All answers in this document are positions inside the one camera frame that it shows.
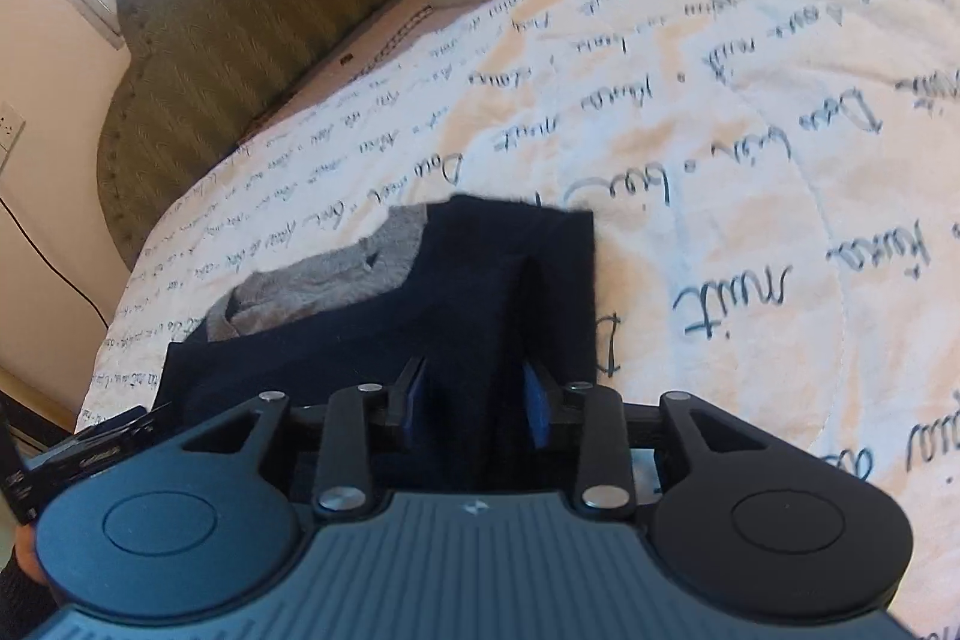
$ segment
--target bed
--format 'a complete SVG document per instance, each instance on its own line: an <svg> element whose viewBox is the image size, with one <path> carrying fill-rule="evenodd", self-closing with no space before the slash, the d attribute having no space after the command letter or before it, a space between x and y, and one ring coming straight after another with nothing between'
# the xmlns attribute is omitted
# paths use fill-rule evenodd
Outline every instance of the bed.
<svg viewBox="0 0 960 640"><path fill-rule="evenodd" d="M893 611L954 640L958 9L484 4L176 202L78 426L149 407L167 343L226 290L356 242L390 205L462 191L589 208L599 379L632 402L690 390L892 493L915 533Z"/></svg>

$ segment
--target black sleeve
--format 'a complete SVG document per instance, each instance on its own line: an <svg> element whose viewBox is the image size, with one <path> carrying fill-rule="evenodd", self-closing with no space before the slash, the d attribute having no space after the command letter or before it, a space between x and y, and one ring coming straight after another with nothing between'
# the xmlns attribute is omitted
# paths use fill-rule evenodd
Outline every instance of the black sleeve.
<svg viewBox="0 0 960 640"><path fill-rule="evenodd" d="M31 581L11 555L0 570L0 640L22 640L54 613L50 589Z"/></svg>

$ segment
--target metal screw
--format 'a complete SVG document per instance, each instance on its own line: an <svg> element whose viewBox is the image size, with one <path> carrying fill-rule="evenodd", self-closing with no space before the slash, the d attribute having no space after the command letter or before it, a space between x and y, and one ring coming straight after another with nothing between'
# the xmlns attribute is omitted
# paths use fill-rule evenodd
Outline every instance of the metal screw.
<svg viewBox="0 0 960 640"><path fill-rule="evenodd" d="M363 506L365 501L367 495L353 485L335 485L320 494L320 507L334 512L355 510Z"/></svg>
<svg viewBox="0 0 960 640"><path fill-rule="evenodd" d="M598 510L616 510L630 501L630 494L619 485L592 485L583 493L584 504Z"/></svg>

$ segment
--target black device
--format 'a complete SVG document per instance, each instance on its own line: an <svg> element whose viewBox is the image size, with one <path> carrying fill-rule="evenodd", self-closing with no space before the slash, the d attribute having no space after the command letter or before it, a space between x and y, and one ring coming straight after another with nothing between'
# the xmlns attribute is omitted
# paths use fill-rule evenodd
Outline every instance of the black device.
<svg viewBox="0 0 960 640"><path fill-rule="evenodd" d="M573 486L379 488L371 455L409 444L422 375L411 360L309 408L267 391L172 435L162 409L131 413L34 464L7 443L5 496L38 517L64 605L32 637L912 636L885 611L913 544L896 502L683 391L626 405L528 365L533 440L575 456ZM293 503L289 453L310 448ZM637 504L632 448L654 451L656 504Z"/></svg>

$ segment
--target ribbed gray panel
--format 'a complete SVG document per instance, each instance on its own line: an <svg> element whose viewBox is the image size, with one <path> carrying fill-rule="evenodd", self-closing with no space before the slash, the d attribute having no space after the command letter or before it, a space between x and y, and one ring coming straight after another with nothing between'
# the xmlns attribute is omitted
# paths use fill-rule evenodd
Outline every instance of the ribbed gray panel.
<svg viewBox="0 0 960 640"><path fill-rule="evenodd" d="M671 584L630 528L578 518L560 495L485 496L482 503L464 496L397 495L371 521L327 528L270 595L229 616L144 629L67 610L35 638L912 638L881 614L809 629L749 624Z"/></svg>

